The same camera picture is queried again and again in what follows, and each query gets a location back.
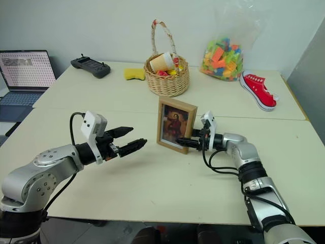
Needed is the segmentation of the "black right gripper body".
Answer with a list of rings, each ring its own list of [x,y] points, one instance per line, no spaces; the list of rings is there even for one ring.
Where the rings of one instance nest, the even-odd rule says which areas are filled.
[[[200,129],[197,130],[197,137],[198,137],[198,151],[207,151],[209,150],[209,143],[210,143],[210,129]]]

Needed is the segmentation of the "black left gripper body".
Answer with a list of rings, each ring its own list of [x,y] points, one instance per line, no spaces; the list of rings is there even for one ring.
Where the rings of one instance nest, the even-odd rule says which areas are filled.
[[[96,136],[96,145],[103,160],[108,161],[118,156],[118,148],[113,144],[117,137],[117,129],[105,131],[103,136]]]

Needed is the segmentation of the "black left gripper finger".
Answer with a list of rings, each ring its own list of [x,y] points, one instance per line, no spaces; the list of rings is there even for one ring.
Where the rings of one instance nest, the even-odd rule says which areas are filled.
[[[120,147],[118,149],[118,154],[121,158],[125,157],[129,154],[132,154],[132,153],[140,150],[146,143],[147,143],[147,139],[144,139],[144,138],[134,140],[134,141],[128,143],[127,145]]]
[[[125,136],[127,133],[131,132],[133,127],[117,127],[112,130],[112,137],[119,138]]]

